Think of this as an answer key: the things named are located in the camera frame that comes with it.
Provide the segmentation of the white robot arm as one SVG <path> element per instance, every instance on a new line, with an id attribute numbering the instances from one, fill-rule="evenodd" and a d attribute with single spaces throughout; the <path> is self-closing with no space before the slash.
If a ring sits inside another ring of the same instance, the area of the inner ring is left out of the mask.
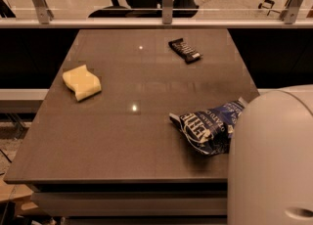
<path id="1" fill-rule="evenodd" d="M 313 225 L 312 31 L 209 30 L 194 86 L 199 104 L 248 104 L 224 154 L 191 152 L 196 211 L 227 225 Z"/>

